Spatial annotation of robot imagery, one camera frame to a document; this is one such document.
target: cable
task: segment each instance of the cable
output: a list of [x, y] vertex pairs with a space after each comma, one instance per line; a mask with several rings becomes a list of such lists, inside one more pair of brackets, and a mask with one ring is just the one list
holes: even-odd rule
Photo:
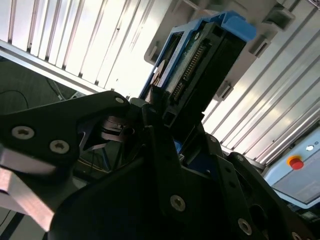
[[110, 162], [109, 162], [109, 158], [108, 158], [106, 149], [104, 147], [102, 148], [102, 156], [103, 156], [103, 162], [104, 162], [105, 168], [107, 169], [107, 171], [110, 171], [111, 166], [110, 166]]
[[[81, 161], [80, 159], [78, 159], [78, 162], [91, 168], [91, 164], [87, 164], [87, 163]], [[98, 168], [98, 166], [96, 166], [96, 167], [95, 167], [95, 166], [96, 166], [96, 165], [93, 165], [93, 166], [92, 166], [92, 168], [93, 168], [94, 170], [97, 170], [97, 171], [102, 172], [102, 173], [105, 173], [105, 174], [108, 173], [107, 171]]]
[[1, 226], [5, 223], [5, 221], [7, 220], [9, 214], [11, 213], [11, 210], [8, 211], [8, 213], [6, 214], [6, 216], [4, 217], [4, 219], [2, 220], [2, 222], [0, 223], [0, 228]]
[[[91, 167], [91, 162], [85, 160], [85, 159], [82, 158], [82, 157], [79, 157], [79, 160], [81, 160], [82, 162], [84, 162], [84, 163], [86, 163], [86, 164], [89, 164], [90, 167]], [[97, 169], [99, 169], [99, 170], [104, 170], [103, 168], [101, 168], [101, 167], [99, 167], [98, 165], [95, 165], [95, 164], [93, 164], [93, 167], [95, 167], [95, 168], [97, 168]]]
[[60, 88], [58, 86], [58, 84], [53, 81], [53, 84], [55, 85], [56, 89], [58, 90], [58, 93], [60, 94], [60, 96], [62, 97], [63, 100], [66, 100], [66, 98], [64, 97], [64, 95], [62, 94], [62, 92], [60, 91]]
[[20, 91], [18, 91], [18, 90], [6, 90], [6, 91], [2, 91], [2, 92], [0, 92], [0, 95], [1, 95], [1, 94], [5, 94], [5, 93], [10, 93], [10, 92], [20, 94], [20, 95], [23, 97], [24, 101], [25, 101], [26, 108], [27, 108], [27, 109], [29, 108], [29, 103], [28, 103], [28, 100], [27, 100], [26, 96], [25, 96], [22, 92], [20, 92]]
[[57, 91], [56, 91], [56, 90], [54, 89], [54, 87], [51, 85], [51, 83], [50, 83], [50, 81], [49, 81], [49, 78], [46, 77], [45, 80], [46, 80], [46, 82], [48, 83], [48, 85], [49, 85], [49, 87], [51, 88], [51, 90], [55, 93], [55, 95], [58, 96], [58, 98], [59, 98], [60, 100], [66, 100], [65, 97], [62, 95], [62, 93], [61, 93], [61, 91], [60, 91], [60, 89], [59, 89], [59, 87], [58, 87], [58, 85], [56, 84], [55, 81], [52, 80], [52, 82], [53, 82], [53, 84], [55, 85]]

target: white panel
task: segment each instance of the white panel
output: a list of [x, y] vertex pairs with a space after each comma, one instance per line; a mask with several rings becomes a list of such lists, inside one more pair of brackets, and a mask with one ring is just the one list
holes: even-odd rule
[[65, 25], [67, 23], [68, 11], [69, 11], [70, 5], [71, 5], [70, 0], [61, 0], [59, 13], [56, 20], [56, 26], [53, 33], [51, 50], [49, 54], [49, 63], [53, 65], [56, 64], [56, 61], [58, 58], [59, 48], [62, 42]]
[[6, 42], [9, 36], [11, 1], [12, 0], [0, 1], [0, 39]]
[[172, 0], [141, 1], [134, 19], [133, 12], [137, 6], [134, 3], [137, 2], [131, 2], [112, 48], [105, 56], [98, 75], [100, 86], [107, 81], [107, 90], [114, 88], [124, 96], [139, 96], [153, 67], [145, 62], [144, 54], [171, 2]]
[[208, 107], [203, 112], [203, 114], [204, 114], [203, 121], [205, 121], [207, 119], [207, 117], [209, 117], [210, 113], [217, 106], [217, 104], [218, 104], [218, 101], [216, 101], [214, 99], [209, 103]]
[[[259, 141], [259, 143], [254, 146], [254, 148], [252, 148], [246, 155], [249, 158], [255, 158], [259, 153], [261, 153], [264, 148], [267, 146], [267, 144], [271, 143], [273, 139], [276, 139], [278, 136], [281, 136], [281, 134], [284, 133], [285, 129], [300, 115], [303, 115], [306, 112], [306, 106], [310, 106], [310, 104], [314, 103], [316, 100], [320, 101], [319, 98], [319, 92], [320, 92], [320, 83], [318, 81], [318, 84], [311, 89], [311, 91], [303, 96], [303, 98], [284, 116], [281, 118], [281, 120], [279, 122], [276, 123], [276, 125], [267, 132], [266, 135], [263, 136], [263, 138]], [[296, 96], [294, 96], [294, 92], [292, 92], [293, 95], [289, 95], [288, 98], [294, 99], [297, 98]], [[270, 113], [270, 115], [268, 115], [265, 120], [264, 123], [266, 123], [268, 120], [273, 120], [274, 116], [276, 116], [278, 114], [278, 111], [284, 111], [285, 110], [285, 100], [289, 100], [290, 99], [284, 99], [283, 100], [283, 106], [279, 106], [278, 109], [276, 109], [275, 111], [272, 111]]]
[[281, 77], [275, 86], [266, 94], [259, 104], [248, 114], [248, 116], [239, 124], [233, 133], [224, 141], [224, 145], [233, 148], [241, 137], [254, 126], [256, 121], [263, 117], [264, 113], [285, 94], [286, 90], [292, 86], [295, 81], [300, 81], [299, 77], [308, 71], [308, 67], [320, 55], [320, 38], [317, 38], [311, 46], [302, 54], [302, 56], [290, 67], [290, 69]]
[[30, 51], [30, 53], [35, 56], [38, 56], [39, 54], [40, 43], [41, 43], [45, 20], [46, 20], [48, 1], [49, 0], [38, 1], [35, 27], [34, 27], [34, 33], [33, 33], [33, 39], [32, 39], [31, 51]]
[[[239, 82], [234, 86], [234, 90], [230, 93], [230, 95], [224, 100], [214, 111], [214, 117], [210, 117], [204, 123], [204, 129], [208, 133], [212, 133], [219, 124], [223, 121], [223, 118], [230, 111], [236, 111], [240, 114], [240, 116], [235, 117], [235, 120], [239, 120], [242, 112], [239, 110], [235, 110], [237, 101], [242, 97], [242, 95], [246, 92], [248, 88], [254, 83], [254, 81], [259, 78], [259, 74], [268, 66], [270, 61], [275, 57], [277, 52], [281, 49], [281, 47], [290, 39], [291, 35], [297, 28], [301, 25], [301, 23], [305, 20], [308, 14], [314, 8], [306, 1], [301, 1], [299, 5], [292, 12], [295, 15], [295, 21], [292, 25], [285, 31], [279, 32], [272, 40], [272, 43], [268, 47], [268, 49], [262, 54], [260, 58], [258, 58], [251, 67], [247, 70], [247, 72], [242, 76]], [[246, 94], [246, 101], [242, 101], [241, 103], [244, 106], [250, 106], [252, 103], [255, 103], [259, 95], [253, 91], [250, 91]]]
[[58, 57], [57, 57], [56, 64], [55, 64], [58, 68], [62, 68], [64, 61], [65, 61], [66, 53], [67, 53], [68, 46], [69, 46], [69, 41], [72, 36], [72, 31], [73, 31], [73, 27], [75, 24], [77, 11], [79, 8], [79, 3], [80, 3], [80, 0], [73, 0], [71, 2], [70, 10], [69, 10], [68, 17], [66, 20], [66, 25], [65, 25], [64, 32], [63, 32], [63, 37], [62, 37], [59, 53], [58, 53]]
[[39, 58], [45, 59], [47, 54], [47, 49], [50, 47], [50, 35], [53, 28], [55, 12], [58, 0], [49, 0], [49, 4], [46, 11], [46, 18], [44, 23], [43, 35], [40, 45]]
[[28, 46], [34, 2], [34, 0], [16, 0], [12, 44], [24, 51]]
[[104, 61], [101, 66], [101, 70], [97, 77], [97, 80], [99, 81], [99, 85], [102, 87], [104, 87], [106, 85], [106, 82], [108, 81], [110, 72], [117, 59], [117, 55], [119, 54], [121, 45], [125, 40], [124, 38], [126, 37], [128, 28], [130, 27], [130, 22], [134, 17], [134, 13], [135, 13], [135, 9], [138, 4], [138, 1], [139, 0], [132, 0], [129, 2], [129, 5], [124, 10], [121, 16], [122, 18], [118, 23], [117, 32], [115, 33], [115, 36], [112, 39], [111, 46], [109, 47], [105, 55]]
[[[133, 65], [133, 59], [131, 56], [131, 45], [135, 44], [135, 33], [140, 31], [138, 29], [139, 24], [143, 21], [144, 13], [147, 11], [148, 4], [152, 2], [149, 0], [141, 0], [139, 5], [137, 6], [137, 10], [134, 14], [133, 21], [131, 22], [130, 29], [128, 29], [127, 36], [124, 38], [123, 45], [121, 47], [121, 52], [114, 63], [113, 68], [111, 69], [111, 73], [108, 77], [105, 88], [111, 89], [114, 88], [116, 91], [121, 91], [123, 95], [129, 95], [128, 90], [125, 89], [127, 87], [135, 87], [129, 84], [132, 81], [128, 81], [132, 76], [131, 66]], [[127, 66], [128, 69], [123, 71], [123, 66]]]
[[66, 71], [79, 75], [89, 46], [102, 0], [85, 1], [66, 64]]
[[126, 0], [108, 0], [91, 48], [84, 60], [83, 78], [94, 83], [116, 31]]
[[[320, 14], [315, 14], [312, 17], [312, 19], [306, 24], [306, 26], [290, 42], [290, 44], [288, 44], [285, 51], [269, 67], [269, 69], [265, 72], [265, 74], [259, 80], [259, 83], [256, 86], [254, 86], [254, 88], [252, 89], [252, 92], [256, 94], [256, 99], [258, 99], [258, 97], [261, 96], [261, 94], [263, 94], [264, 91], [266, 91], [266, 83], [268, 81], [270, 83], [271, 80], [274, 81], [279, 76], [279, 74], [284, 70], [284, 68], [293, 60], [293, 58], [303, 49], [303, 47], [306, 45], [306, 40], [310, 40], [319, 31], [319, 27], [317, 27], [317, 24], [316, 24], [319, 21], [320, 21]], [[314, 51], [314, 54], [310, 55], [311, 62], [320, 54], [320, 49], [318, 48], [318, 41], [313, 45], [312, 50]], [[280, 87], [281, 87], [281, 82], [278, 82], [278, 84], [276, 84], [273, 89], [276, 91], [277, 88], [280, 88]], [[301, 90], [301, 92], [299, 92], [299, 88], [297, 90], [298, 92], [296, 92], [296, 96], [299, 96], [299, 94], [301, 94], [303, 90]], [[239, 119], [240, 117], [242, 117], [242, 113], [245, 113], [247, 110], [249, 110], [250, 105], [248, 101], [250, 100], [247, 99], [247, 97], [245, 97], [244, 100], [241, 102], [241, 104], [239, 104], [239, 106], [237, 107], [237, 109], [239, 109], [239, 112], [237, 113], [236, 111], [234, 111], [229, 116], [228, 119], [232, 119], [232, 118], [234, 119], [237, 117]], [[228, 120], [225, 121], [223, 125], [221, 125], [221, 127], [219, 128], [219, 132], [221, 133], [221, 130], [223, 129], [223, 127], [226, 126], [225, 124], [233, 124], [234, 126], [234, 124], [236, 123], [237, 122], [231, 123], [231, 121], [228, 121]], [[239, 146], [236, 147], [236, 150], [239, 151], [240, 153], [245, 152], [246, 149], [256, 140], [257, 136], [258, 136], [257, 132], [255, 132], [255, 134], [248, 135], [245, 139], [241, 141]]]

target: metal strip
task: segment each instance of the metal strip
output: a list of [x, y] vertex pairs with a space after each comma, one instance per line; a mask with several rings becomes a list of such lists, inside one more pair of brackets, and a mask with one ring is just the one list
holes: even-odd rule
[[286, 116], [286, 114], [288, 114], [293, 108], [295, 108], [298, 104], [302, 104], [302, 100], [305, 98], [307, 99], [307, 95], [309, 92], [312, 92], [312, 91], [315, 91], [315, 89], [313, 89], [314, 87], [315, 88], [318, 88], [316, 87], [317, 84], [320, 83], [320, 77], [299, 97], [296, 99], [296, 101], [294, 101], [293, 104], [291, 104], [273, 123], [270, 127], [267, 128], [266, 131], [264, 131], [263, 134], [261, 134], [261, 136], [258, 137], [258, 139], [256, 139], [246, 150], [245, 150], [245, 154], [247, 154], [249, 157], [250, 155], [253, 155], [254, 153], [252, 152], [253, 148], [257, 145], [257, 143], [259, 141], [261, 141], [264, 137], [266, 137], [267, 133], [269, 133], [281, 120], [283, 120], [283, 118]]
[[123, 79], [130, 79], [130, 74], [128, 74], [130, 71], [123, 71], [123, 65], [129, 66], [131, 64], [132, 54], [130, 51], [130, 45], [135, 44], [133, 43], [135, 34], [138, 30], [140, 22], [144, 21], [143, 17], [145, 12], [148, 11], [149, 3], [150, 0], [140, 0], [136, 5], [136, 9], [134, 10], [134, 13], [131, 17], [126, 35], [123, 38], [120, 49], [112, 64], [112, 67], [108, 74], [107, 83], [105, 85], [106, 89], [114, 88], [118, 92], [121, 91], [121, 94], [123, 94], [124, 96], [128, 96], [128, 89], [133, 88], [134, 86], [130, 85], [128, 82], [124, 82]]
[[0, 40], [0, 56], [24, 66], [38, 74], [46, 76], [85, 95], [100, 93], [104, 89], [85, 81], [61, 68], [43, 61], [11, 44]]
[[46, 59], [47, 50], [50, 48], [50, 36], [54, 25], [57, 3], [58, 0], [50, 0], [47, 6], [46, 17], [44, 21], [44, 29], [38, 56], [42, 60]]
[[292, 141], [296, 141], [308, 128], [319, 121], [319, 113], [320, 99], [318, 98], [305, 113], [287, 127], [285, 134], [280, 135], [261, 152], [256, 161], [261, 164], [271, 164], [277, 158], [278, 153], [282, 153]]
[[70, 54], [65, 67], [66, 71], [76, 76], [80, 73], [97, 22], [102, 1], [103, 0], [84, 2], [83, 11], [75, 31], [74, 40], [70, 45]]
[[55, 30], [53, 33], [51, 49], [49, 53], [49, 63], [55, 65], [58, 58], [60, 45], [66, 29], [69, 9], [71, 7], [70, 0], [61, 0], [59, 13], [56, 20]]
[[[259, 108], [258, 111], [255, 110], [258, 105], [253, 105], [246, 114], [237, 122], [237, 124], [228, 132], [228, 134], [223, 138], [224, 144], [230, 148], [236, 148], [241, 141], [243, 141], [251, 131], [260, 123], [264, 117], [271, 112], [271, 110], [282, 100], [282, 98], [304, 77], [304, 75], [318, 62], [319, 55], [315, 56], [314, 53], [319, 53], [320, 42], [315, 41], [320, 35], [320, 31], [316, 33], [309, 42], [301, 49], [301, 51], [291, 60], [291, 62], [284, 68], [284, 70], [279, 74], [279, 76], [275, 79], [275, 82], [280, 82], [281, 86], [275, 86], [273, 95], [268, 99], [264, 100], [260, 98], [257, 102], [264, 102], [264, 104]], [[301, 59], [302, 56], [305, 56], [306, 59], [298, 62], [298, 59]], [[291, 75], [298, 72], [301, 68], [305, 67], [305, 70], [301, 72], [301, 75], [298, 76], [293, 83], [289, 85], [289, 87], [277, 98], [277, 95], [283, 91], [283, 88], [288, 86], [289, 82], [292, 81]], [[266, 92], [268, 94], [271, 92], [271, 89], [267, 89]]]
[[298, 4], [300, 3], [300, 1], [301, 1], [301, 0], [295, 0], [295, 1], [293, 2], [293, 4], [292, 4], [290, 7], [288, 7], [289, 12], [292, 12], [292, 11], [298, 6]]
[[[250, 90], [257, 84], [257, 82], [262, 78], [262, 76], [268, 71], [271, 67], [271, 65], [277, 60], [277, 58], [280, 56], [280, 54], [288, 47], [288, 45], [292, 42], [292, 40], [298, 35], [298, 33], [303, 29], [303, 27], [309, 22], [309, 20], [312, 18], [312, 16], [316, 13], [314, 9], [311, 11], [311, 13], [304, 19], [304, 21], [299, 25], [299, 27], [293, 32], [293, 34], [288, 38], [288, 40], [285, 42], [285, 44], [280, 48], [280, 50], [274, 55], [272, 60], [268, 62], [268, 64], [265, 66], [265, 68], [259, 73], [257, 78], [253, 81], [251, 86], [244, 92], [244, 94], [239, 98], [239, 100], [235, 103], [233, 106], [233, 109], [229, 110], [228, 113], [223, 117], [222, 121], [214, 128], [211, 135], [214, 135], [215, 132], [222, 126], [222, 124], [226, 121], [226, 119], [231, 115], [231, 113], [234, 111], [236, 107], [240, 105], [240, 103], [245, 99], [245, 97], [248, 96]], [[254, 107], [258, 104], [258, 102], [266, 95], [266, 93], [276, 84], [276, 81], [273, 81], [272, 84], [268, 87], [266, 91], [263, 92], [263, 95], [258, 98], [258, 100], [255, 100], [255, 103], [253, 104]]]
[[8, 41], [11, 15], [11, 0], [1, 0], [0, 2], [0, 39]]
[[84, 65], [85, 65], [86, 58], [88, 56], [88, 53], [92, 50], [94, 41], [95, 41], [97, 33], [98, 33], [98, 29], [100, 28], [100, 24], [101, 24], [103, 15], [105, 13], [105, 8], [106, 8], [106, 5], [107, 5], [107, 2], [108, 2], [108, 0], [102, 0], [102, 4], [100, 6], [98, 17], [97, 17], [97, 19], [95, 21], [94, 28], [93, 28], [93, 31], [92, 31], [92, 35], [91, 35], [90, 40], [89, 40], [89, 45], [88, 45], [88, 48], [85, 51], [85, 54], [84, 54], [84, 57], [83, 57], [83, 62], [81, 64], [81, 68], [80, 68], [80, 71], [79, 71], [81, 76], [83, 75], [83, 68], [84, 68]]
[[[105, 76], [106, 74], [108, 74], [108, 73], [107, 73], [107, 70], [106, 70], [106, 67], [107, 67], [109, 64], [111, 64], [109, 55], [111, 54], [111, 50], [112, 50], [112, 52], [114, 51], [114, 48], [112, 48], [112, 47], [114, 46], [114, 44], [115, 44], [115, 42], [116, 42], [116, 39], [118, 38], [120, 29], [122, 29], [122, 23], [123, 23], [123, 21], [124, 21], [124, 18], [125, 18], [125, 16], [126, 16], [126, 13], [127, 13], [128, 9], [129, 9], [130, 2], [131, 2], [131, 0], [126, 0], [126, 1], [125, 1], [125, 4], [124, 4], [123, 9], [122, 9], [122, 12], [121, 12], [121, 15], [120, 15], [120, 17], [119, 17], [119, 20], [118, 20], [118, 22], [117, 22], [117, 24], [116, 24], [116, 28], [115, 28], [114, 33], [113, 33], [113, 35], [112, 35], [111, 41], [110, 41], [110, 43], [109, 43], [109, 45], [108, 45], [108, 47], [107, 47], [107, 50], [106, 50], [106, 53], [105, 53], [105, 55], [104, 55], [102, 64], [100, 65], [99, 72], [98, 72], [98, 76], [97, 76], [97, 80], [99, 81], [100, 86], [101, 86], [101, 82], [100, 82], [99, 79], [102, 79], [102, 80], [103, 80], [103, 79], [104, 79], [104, 76]], [[103, 87], [103, 88], [105, 88], [106, 82], [107, 82], [107, 79], [106, 79], [106, 80], [103, 82], [103, 84], [102, 84], [102, 87]]]
[[138, 10], [141, 0], [128, 0], [125, 9], [120, 17], [117, 32], [115, 33], [109, 49], [106, 52], [104, 61], [101, 66], [101, 71], [98, 74], [97, 80], [99, 86], [107, 87], [110, 73], [114, 64], [119, 57], [120, 51], [125, 43], [126, 37], [129, 34], [130, 27], [133, 23], [135, 14]]
[[134, 37], [130, 43], [130, 46], [129, 46], [129, 51], [132, 52], [132, 50], [134, 49], [135, 45], [136, 45], [136, 42], [140, 36], [140, 33], [141, 33], [141, 30], [143, 28], [143, 25], [146, 23], [146, 20], [147, 20], [147, 17], [151, 11], [151, 8], [154, 4], [155, 0], [149, 0], [148, 1], [148, 4], [143, 12], [143, 15], [142, 15], [142, 18], [141, 18], [141, 21], [139, 22], [139, 25], [137, 26], [137, 30], [135, 31], [135, 34], [134, 34]]
[[202, 120], [203, 125], [208, 120], [208, 118], [210, 118], [210, 116], [212, 116], [212, 114], [215, 112], [215, 110], [220, 105], [220, 103], [221, 103], [220, 101], [216, 101], [214, 99], [211, 100], [208, 107], [203, 112], [203, 114], [204, 114], [204, 119]]
[[99, 28], [88, 51], [81, 72], [82, 78], [95, 83], [113, 36], [119, 31], [117, 25], [125, 9], [126, 0], [108, 0]]
[[0, 189], [12, 196], [45, 231], [49, 231], [54, 212], [12, 171], [0, 168], [0, 180]]
[[13, 34], [14, 34], [16, 5], [17, 5], [17, 0], [12, 0], [11, 12], [10, 12], [9, 34], [8, 34], [8, 43], [10, 43], [10, 44], [12, 44], [12, 38], [13, 38]]
[[27, 49], [27, 51], [29, 53], [31, 52], [32, 41], [33, 41], [34, 35], [35, 35], [39, 2], [40, 2], [40, 0], [34, 0], [33, 11], [32, 11], [32, 19], [31, 19], [31, 27], [30, 27], [30, 34], [29, 34], [28, 44], [27, 44], [27, 47], [26, 47], [26, 49]]
[[65, 29], [63, 30], [63, 37], [56, 60], [58, 68], [64, 68], [68, 61], [70, 52], [70, 45], [73, 42], [74, 34], [78, 26], [79, 18], [84, 6], [84, 0], [73, 0], [70, 9], [68, 10]]
[[17, 0], [15, 6], [12, 45], [27, 51], [34, 0]]
[[40, 43], [41, 43], [45, 20], [46, 20], [48, 1], [49, 0], [37, 1], [38, 6], [37, 6], [34, 33], [31, 41], [31, 50], [30, 50], [30, 53], [34, 56], [38, 56], [39, 54]]

